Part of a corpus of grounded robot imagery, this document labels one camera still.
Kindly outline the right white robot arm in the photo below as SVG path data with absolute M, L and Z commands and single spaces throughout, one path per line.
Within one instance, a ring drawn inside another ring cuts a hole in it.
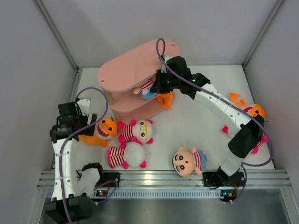
M 180 56 L 159 56 L 162 68 L 156 72 L 156 80 L 151 91 L 165 94 L 174 89 L 202 104 L 224 122 L 233 133 L 228 143 L 229 153 L 224 162 L 204 184 L 214 181 L 216 187 L 227 186 L 236 179 L 244 159 L 258 145 L 264 132 L 264 118 L 253 117 L 237 108 L 222 96 L 201 73 L 192 74 L 186 61 Z

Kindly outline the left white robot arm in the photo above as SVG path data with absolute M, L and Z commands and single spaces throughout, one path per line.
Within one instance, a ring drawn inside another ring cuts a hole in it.
M 91 101 L 86 98 L 60 104 L 56 124 L 50 130 L 55 156 L 55 180 L 46 214 L 57 224 L 72 224 L 93 214 L 91 196 L 106 176 L 99 163 L 89 163 L 77 178 L 77 148 L 80 134 L 92 135 L 96 114 L 89 114 Z

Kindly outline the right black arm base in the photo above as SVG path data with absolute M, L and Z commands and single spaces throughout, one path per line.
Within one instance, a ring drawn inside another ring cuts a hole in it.
M 203 183 L 205 187 L 243 187 L 245 184 L 245 175 L 242 171 L 238 171 L 232 176 L 227 176 L 222 171 L 203 172 Z

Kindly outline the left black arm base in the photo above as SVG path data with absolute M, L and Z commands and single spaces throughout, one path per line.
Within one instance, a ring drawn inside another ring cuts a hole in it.
M 95 177 L 93 180 L 96 180 L 95 187 L 100 186 L 101 184 L 107 182 L 107 181 L 116 181 L 120 182 L 120 176 L 121 174 L 119 172 L 106 172 L 104 171 L 102 165 L 99 162 L 96 163 L 89 163 L 82 168 L 81 172 L 81 178 L 83 178 L 83 174 L 86 174 L 86 171 L 98 171 L 99 178 Z

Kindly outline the white glasses plush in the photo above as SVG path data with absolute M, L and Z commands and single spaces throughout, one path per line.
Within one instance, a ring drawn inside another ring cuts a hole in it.
M 228 135 L 230 138 L 233 138 L 235 136 L 235 134 L 229 130 L 228 126 L 224 126 L 222 128 L 222 132 Z M 255 140 L 257 141 L 254 141 L 253 143 L 253 149 L 251 149 L 250 151 L 251 154 L 257 154 L 259 152 L 260 147 L 263 144 L 267 143 L 269 141 L 269 138 L 265 134 L 262 134 L 260 138 L 257 138 Z

